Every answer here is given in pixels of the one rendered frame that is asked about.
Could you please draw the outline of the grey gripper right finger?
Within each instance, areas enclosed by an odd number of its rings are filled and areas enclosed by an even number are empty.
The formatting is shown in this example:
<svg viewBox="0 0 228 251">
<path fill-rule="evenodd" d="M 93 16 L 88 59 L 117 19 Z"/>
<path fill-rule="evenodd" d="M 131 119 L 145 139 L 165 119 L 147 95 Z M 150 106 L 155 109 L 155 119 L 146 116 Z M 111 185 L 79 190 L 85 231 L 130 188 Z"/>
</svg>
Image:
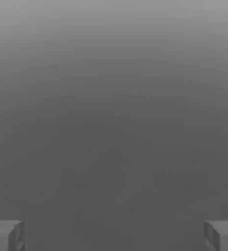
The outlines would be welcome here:
<svg viewBox="0 0 228 251">
<path fill-rule="evenodd" d="M 228 251 L 228 220 L 204 221 L 207 251 Z"/>
</svg>

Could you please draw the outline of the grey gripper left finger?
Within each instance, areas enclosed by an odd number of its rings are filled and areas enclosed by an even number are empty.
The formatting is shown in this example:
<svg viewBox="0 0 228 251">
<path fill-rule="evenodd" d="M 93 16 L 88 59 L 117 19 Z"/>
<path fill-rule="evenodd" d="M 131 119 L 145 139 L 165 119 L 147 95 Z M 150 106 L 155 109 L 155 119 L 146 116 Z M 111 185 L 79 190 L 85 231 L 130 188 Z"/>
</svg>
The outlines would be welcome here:
<svg viewBox="0 0 228 251">
<path fill-rule="evenodd" d="M 0 220 L 0 251 L 25 251 L 25 223 Z"/>
</svg>

